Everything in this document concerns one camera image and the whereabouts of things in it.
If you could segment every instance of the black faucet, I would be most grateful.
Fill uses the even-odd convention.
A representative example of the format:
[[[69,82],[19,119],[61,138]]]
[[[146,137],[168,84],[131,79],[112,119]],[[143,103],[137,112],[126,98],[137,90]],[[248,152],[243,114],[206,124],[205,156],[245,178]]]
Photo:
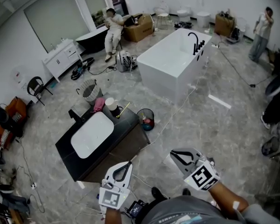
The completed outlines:
[[[190,32],[190,33],[188,34],[188,36],[190,36],[191,34],[194,34],[195,37],[197,38],[197,42],[196,42],[196,44],[194,44],[194,52],[193,52],[193,55],[195,56],[195,53],[198,52],[198,36],[197,36],[194,32]]]
[[[70,118],[74,118],[74,120],[79,123],[79,124],[82,124],[84,123],[84,119],[81,118],[80,116],[78,116],[72,109],[69,110],[69,115],[70,115]]]

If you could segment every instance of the beige pants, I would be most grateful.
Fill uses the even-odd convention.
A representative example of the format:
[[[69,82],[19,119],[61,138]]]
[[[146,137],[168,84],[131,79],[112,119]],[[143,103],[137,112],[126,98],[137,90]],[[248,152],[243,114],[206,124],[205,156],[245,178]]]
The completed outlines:
[[[122,29],[110,29],[105,38],[105,49],[106,53],[112,52],[113,49],[117,48],[120,41]]]

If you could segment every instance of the white cup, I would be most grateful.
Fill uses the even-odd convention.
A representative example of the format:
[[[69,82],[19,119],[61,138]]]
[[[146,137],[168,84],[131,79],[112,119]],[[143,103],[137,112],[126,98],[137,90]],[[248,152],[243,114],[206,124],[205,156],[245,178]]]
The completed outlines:
[[[108,107],[110,111],[114,111],[118,107],[118,100],[114,100],[113,98],[108,98],[105,101],[105,105]]]

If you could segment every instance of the black countertop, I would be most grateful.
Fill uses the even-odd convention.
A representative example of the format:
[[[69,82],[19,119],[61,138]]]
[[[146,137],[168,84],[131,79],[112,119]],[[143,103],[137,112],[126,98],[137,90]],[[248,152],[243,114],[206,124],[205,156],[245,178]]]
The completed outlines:
[[[93,106],[82,116],[85,122],[94,114]],[[130,109],[126,109],[120,118],[114,117],[107,106],[102,112],[113,122],[112,134],[88,157],[81,159],[70,143],[71,137],[83,126],[84,123],[75,123],[56,143],[56,148],[67,170],[74,181],[84,179],[123,138],[139,123],[138,116]]]

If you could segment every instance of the hair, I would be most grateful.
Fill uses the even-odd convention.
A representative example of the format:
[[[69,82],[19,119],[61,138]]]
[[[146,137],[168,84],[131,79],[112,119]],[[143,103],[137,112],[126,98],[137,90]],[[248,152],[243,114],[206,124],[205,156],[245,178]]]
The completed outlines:
[[[109,9],[107,10],[107,12],[112,12],[113,14],[116,14],[116,11],[115,11],[113,8],[109,8]]]
[[[273,12],[273,10],[270,7],[266,7],[267,12]]]

